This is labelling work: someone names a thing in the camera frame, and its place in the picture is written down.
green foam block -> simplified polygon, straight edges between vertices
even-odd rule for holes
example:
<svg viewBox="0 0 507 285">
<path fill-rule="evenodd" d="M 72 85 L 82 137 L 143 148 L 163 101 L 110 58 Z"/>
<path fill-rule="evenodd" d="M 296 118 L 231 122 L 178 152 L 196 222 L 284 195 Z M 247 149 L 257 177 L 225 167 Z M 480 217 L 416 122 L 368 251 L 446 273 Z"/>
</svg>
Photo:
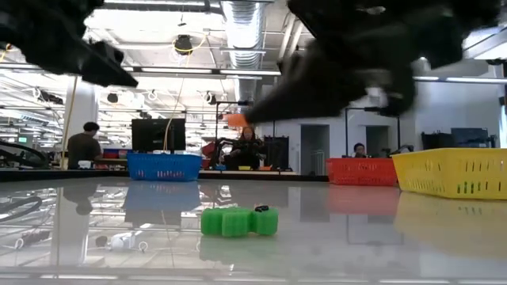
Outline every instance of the green foam block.
<svg viewBox="0 0 507 285">
<path fill-rule="evenodd" d="M 274 235 L 278 230 L 278 210 L 257 212 L 241 207 L 215 208 L 203 211 L 200 232 L 225 238 L 245 237 L 248 233 Z"/>
</svg>

black cable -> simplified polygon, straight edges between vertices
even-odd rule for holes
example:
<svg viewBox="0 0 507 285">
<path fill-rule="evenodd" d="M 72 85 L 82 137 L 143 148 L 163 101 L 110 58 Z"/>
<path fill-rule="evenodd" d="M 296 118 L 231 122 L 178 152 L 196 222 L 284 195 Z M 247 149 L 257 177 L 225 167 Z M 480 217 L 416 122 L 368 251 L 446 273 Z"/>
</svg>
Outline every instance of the black cable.
<svg viewBox="0 0 507 285">
<path fill-rule="evenodd" d="M 17 219 L 17 218 L 20 218 L 24 215 L 28 215 L 34 211 L 37 211 L 40 208 L 40 205 L 42 205 L 42 199 L 40 197 L 29 197 L 26 199 L 21 199 L 19 201 L 14 202 L 14 203 L 8 204 L 7 206 L 0 207 L 0 214 L 8 213 L 16 208 L 19 208 L 19 207 L 24 206 L 29 203 L 35 203 L 35 205 L 33 205 L 30 208 L 28 208 L 24 211 L 21 211 L 19 213 L 9 215 L 5 218 L 0 218 L 0 222 L 7 222 L 12 219 Z"/>
<path fill-rule="evenodd" d="M 8 162 L 18 162 L 20 165 L 30 166 L 33 168 L 45 168 L 45 167 L 48 167 L 48 165 L 49 165 L 48 158 L 44 154 L 42 154 L 41 152 L 39 152 L 37 150 L 34 150 L 33 148 L 30 148 L 27 146 L 21 146 L 21 145 L 15 144 L 15 143 L 2 142 L 2 141 L 0 141 L 0 146 L 7 146 L 7 147 L 12 147 L 12 148 L 28 151 L 31 154 L 35 154 L 40 159 L 40 161 L 29 161 L 29 160 L 20 158 L 16 154 L 12 154 L 9 151 L 0 149 L 0 156 L 3 156 L 4 158 L 6 158 L 6 160 Z"/>
</svg>

reflective table surface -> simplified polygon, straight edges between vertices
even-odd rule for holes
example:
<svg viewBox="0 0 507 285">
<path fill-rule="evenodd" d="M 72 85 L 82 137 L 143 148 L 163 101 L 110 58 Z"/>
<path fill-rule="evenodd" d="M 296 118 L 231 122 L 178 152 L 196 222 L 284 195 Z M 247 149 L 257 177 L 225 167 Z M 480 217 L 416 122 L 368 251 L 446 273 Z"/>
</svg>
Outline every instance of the reflective table surface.
<svg viewBox="0 0 507 285">
<path fill-rule="evenodd" d="M 0 284 L 507 284 L 507 203 L 327 183 L 0 183 Z M 203 237 L 209 207 L 279 209 Z"/>
</svg>

